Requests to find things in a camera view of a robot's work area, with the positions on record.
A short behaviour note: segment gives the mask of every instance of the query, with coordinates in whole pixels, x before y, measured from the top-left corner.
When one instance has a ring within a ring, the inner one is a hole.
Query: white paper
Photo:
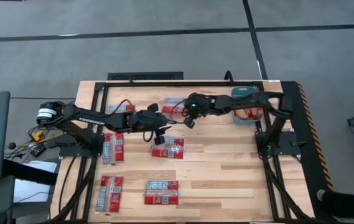
[[[24,164],[25,166],[34,167],[36,169],[42,169],[49,172],[55,172],[57,164],[54,162],[44,162],[44,161],[31,161]],[[49,193],[50,186],[45,184],[38,184],[36,182],[26,181],[26,180],[15,180],[15,189],[14,189],[14,203],[30,197],[39,192]],[[34,197],[23,200],[20,203],[24,202],[46,202],[48,200],[48,194],[37,194]]]

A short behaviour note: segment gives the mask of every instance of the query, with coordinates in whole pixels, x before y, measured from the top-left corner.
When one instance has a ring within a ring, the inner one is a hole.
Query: gray floor
[[[354,24],[351,0],[249,0],[256,27]],[[240,0],[0,2],[0,37],[248,27]],[[269,79],[306,91],[335,188],[354,194],[354,29],[257,33]],[[259,79],[250,34],[0,42],[0,91],[73,98],[108,72],[183,71],[186,79]],[[45,100],[11,100],[7,140],[23,142]],[[57,157],[47,151],[41,159]]]

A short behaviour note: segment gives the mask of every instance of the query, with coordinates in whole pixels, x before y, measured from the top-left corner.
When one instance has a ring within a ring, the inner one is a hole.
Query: yellow and black caution tape
[[[311,128],[311,132],[312,132],[312,137],[314,139],[316,150],[318,152],[318,156],[319,156],[319,159],[320,159],[320,165],[322,166],[322,168],[324,170],[325,179],[326,179],[326,182],[327,182],[327,187],[330,190],[335,191],[334,188],[333,188],[332,180],[330,178],[330,174],[329,174],[327,166],[326,166],[324,154],[322,152],[322,149],[320,148],[318,135],[316,135],[315,124],[314,124],[314,121],[312,120],[311,112],[309,111],[308,102],[307,102],[307,99],[305,98],[305,92],[302,89],[302,85],[300,83],[297,82],[297,85],[299,87],[302,103],[304,104],[305,113],[307,114],[308,123],[309,123],[309,126]]]

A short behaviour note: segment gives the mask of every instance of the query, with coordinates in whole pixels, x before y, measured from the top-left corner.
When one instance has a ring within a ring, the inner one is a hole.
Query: wooden table
[[[76,105],[90,109],[94,81],[82,81]],[[263,81],[265,91],[282,91],[280,82]],[[187,97],[192,92],[207,95],[230,95],[231,87],[111,87],[107,105],[117,105],[129,99],[137,110],[151,103],[161,106],[165,97]],[[85,123],[77,122],[82,127]],[[287,122],[285,129],[290,129]],[[89,222],[242,222],[271,221],[271,207],[263,163],[258,159],[254,140],[255,125],[236,125],[232,115],[200,118],[193,129],[183,124],[173,125],[166,136],[186,139],[184,160],[151,157],[151,145],[142,140],[142,133],[124,135],[124,163],[103,165],[98,158]],[[301,164],[292,156],[279,156],[286,190],[309,216],[311,206]],[[71,158],[60,165],[51,205],[51,214],[58,214],[60,189]],[[77,158],[66,180],[62,197],[65,206],[75,191],[80,158]],[[110,216],[96,212],[101,175],[124,175],[121,208]],[[143,193],[147,180],[178,180],[179,205],[144,205]],[[281,198],[276,191],[279,216],[283,217]],[[78,218],[82,216],[85,193],[80,197]]]

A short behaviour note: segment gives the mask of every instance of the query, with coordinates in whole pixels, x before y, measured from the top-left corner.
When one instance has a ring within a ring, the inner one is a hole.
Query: red snack bag
[[[164,98],[162,114],[182,113],[184,110],[183,100],[184,98]]]
[[[107,204],[107,194],[109,194],[109,178],[108,176],[103,176],[101,178],[100,191],[98,194],[98,201],[96,203],[96,211],[97,212],[105,212],[105,208],[108,207]]]
[[[124,161],[123,134],[105,134],[102,153],[103,164]]]
[[[103,176],[101,178],[96,211],[119,212],[122,186],[122,176]]]
[[[165,143],[152,145],[153,157],[166,157],[171,159],[183,159],[185,152],[185,140],[165,137]]]
[[[111,105],[106,108],[105,113],[111,114],[119,105]],[[135,110],[135,105],[120,105],[115,113],[124,113]]]
[[[123,186],[123,177],[112,177],[111,194],[109,203],[109,212],[119,212],[121,200],[121,187]]]
[[[148,181],[144,194],[146,205],[178,205],[178,181]]]

